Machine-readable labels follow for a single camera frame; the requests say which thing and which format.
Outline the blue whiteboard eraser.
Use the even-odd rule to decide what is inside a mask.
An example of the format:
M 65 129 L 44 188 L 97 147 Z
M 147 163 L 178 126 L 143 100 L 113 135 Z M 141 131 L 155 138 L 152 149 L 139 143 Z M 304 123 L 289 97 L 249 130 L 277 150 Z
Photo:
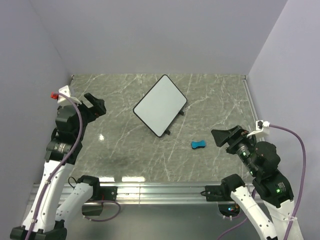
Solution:
M 206 147 L 206 142 L 204 140 L 201 141 L 192 141 L 191 142 L 191 148 L 193 150 L 195 149 L 201 149 Z

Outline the small black-framed whiteboard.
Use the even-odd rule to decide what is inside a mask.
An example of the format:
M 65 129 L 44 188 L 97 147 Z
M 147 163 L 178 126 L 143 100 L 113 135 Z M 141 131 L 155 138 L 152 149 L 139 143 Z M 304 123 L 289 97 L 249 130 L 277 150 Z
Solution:
M 184 115 L 186 96 L 176 84 L 164 74 L 134 106 L 133 113 L 160 138 L 170 134 L 168 127 L 177 115 Z

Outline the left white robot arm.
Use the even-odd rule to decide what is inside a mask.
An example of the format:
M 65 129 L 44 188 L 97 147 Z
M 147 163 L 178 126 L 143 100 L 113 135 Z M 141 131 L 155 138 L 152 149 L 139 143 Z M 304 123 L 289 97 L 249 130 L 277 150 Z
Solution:
M 65 182 L 82 149 L 86 127 L 106 114 L 105 102 L 90 93 L 84 97 L 91 107 L 63 93 L 52 93 L 51 97 L 66 102 L 57 109 L 56 127 L 46 147 L 44 170 L 32 207 L 22 225 L 11 230 L 12 240 L 64 240 L 67 225 L 82 206 L 101 197 L 99 178 L 83 175 L 60 203 Z

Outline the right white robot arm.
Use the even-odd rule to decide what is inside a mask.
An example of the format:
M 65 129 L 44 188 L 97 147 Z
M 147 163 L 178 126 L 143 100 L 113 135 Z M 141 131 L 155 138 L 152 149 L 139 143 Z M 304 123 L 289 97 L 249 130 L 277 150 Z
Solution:
M 251 222 L 261 240 L 302 240 L 296 217 L 302 194 L 294 199 L 289 180 L 278 169 L 281 161 L 274 144 L 261 141 L 275 125 L 258 120 L 248 132 L 237 125 L 228 130 L 211 130 L 217 147 L 227 144 L 226 152 L 237 155 L 253 178 L 253 191 L 237 174 L 221 181 L 220 193 L 234 201 Z

